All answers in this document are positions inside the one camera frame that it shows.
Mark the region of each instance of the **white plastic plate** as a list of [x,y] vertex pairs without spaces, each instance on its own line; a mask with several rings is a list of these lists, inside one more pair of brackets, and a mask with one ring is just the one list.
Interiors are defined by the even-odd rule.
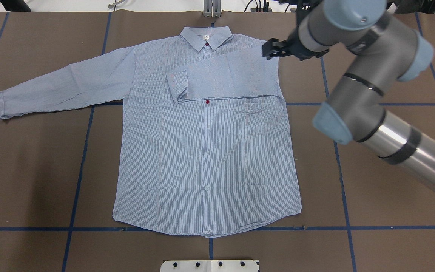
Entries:
[[160,272],[259,272],[258,260],[165,261]]

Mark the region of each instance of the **metal bracket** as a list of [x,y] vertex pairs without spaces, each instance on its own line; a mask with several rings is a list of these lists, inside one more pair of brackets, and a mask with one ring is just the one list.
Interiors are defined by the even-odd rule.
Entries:
[[124,1],[125,1],[125,0],[119,0],[119,1],[116,1],[115,3],[111,3],[111,4],[108,5],[108,8],[109,8],[109,9],[112,9],[113,7],[115,7],[115,6],[118,5],[118,4],[123,3]]
[[221,0],[204,0],[204,17],[221,17]]
[[259,272],[258,260],[165,261],[160,272]]

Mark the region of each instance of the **shirt collar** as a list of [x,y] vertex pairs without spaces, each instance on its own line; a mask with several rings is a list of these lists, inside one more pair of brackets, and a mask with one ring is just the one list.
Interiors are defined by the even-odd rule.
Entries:
[[[202,35],[210,35],[209,40],[204,41]],[[233,38],[229,26],[219,28],[188,28],[185,27],[181,36],[197,51],[201,51],[206,43],[214,51],[221,45],[227,43]]]

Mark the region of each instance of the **black band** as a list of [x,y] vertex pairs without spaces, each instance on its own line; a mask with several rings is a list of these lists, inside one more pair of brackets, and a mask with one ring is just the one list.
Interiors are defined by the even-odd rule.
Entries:
[[360,139],[357,141],[357,143],[363,143],[364,141],[367,141],[368,139],[370,139],[370,137],[372,137],[372,135],[375,134],[375,132],[378,131],[378,128],[384,123],[385,120],[385,115],[386,112],[384,111],[384,113],[382,114],[382,117],[380,118],[380,122],[378,122],[377,126],[375,127],[375,129],[373,129],[369,134],[367,134],[367,136],[365,136],[364,138]]
[[347,72],[343,76],[346,76],[346,77],[349,77],[353,80],[356,80],[356,81],[360,82],[361,84],[364,84],[365,86],[367,86],[367,88],[369,88],[370,90],[373,90],[376,93],[378,93],[378,95],[384,96],[384,92],[380,88],[378,88],[374,84],[368,82],[367,80],[362,79],[361,77],[357,76],[356,74],[351,74],[351,73]]
[[333,45],[324,45],[323,43],[319,42],[315,37],[313,37],[313,33],[310,30],[310,20],[309,20],[309,23],[307,24],[307,30],[308,30],[308,32],[309,32],[309,34],[310,34],[310,36],[311,36],[311,38],[313,39],[314,42],[318,43],[321,46],[326,46],[328,48],[330,46],[333,46]]
[[373,43],[375,43],[375,41],[382,36],[385,28],[387,28],[389,25],[390,15],[386,13],[387,12],[385,12],[384,15],[382,15],[382,17],[373,26],[370,26],[369,31],[367,31],[362,38],[347,46],[347,49],[355,55],[359,55],[362,51],[369,48],[370,45],[373,45]]
[[404,144],[396,153],[393,153],[387,157],[380,157],[385,160],[390,165],[397,165],[401,162],[404,162],[406,159],[411,157],[414,152],[416,152],[419,144],[421,143],[422,133],[418,131],[415,127],[410,127],[410,135],[409,139],[407,139],[407,143]]

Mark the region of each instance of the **button-down shirt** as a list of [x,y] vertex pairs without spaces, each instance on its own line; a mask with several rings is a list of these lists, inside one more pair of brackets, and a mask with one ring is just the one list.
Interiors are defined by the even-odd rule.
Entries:
[[121,48],[0,92],[0,118],[123,99],[113,217],[218,237],[301,211],[278,59],[228,27]]

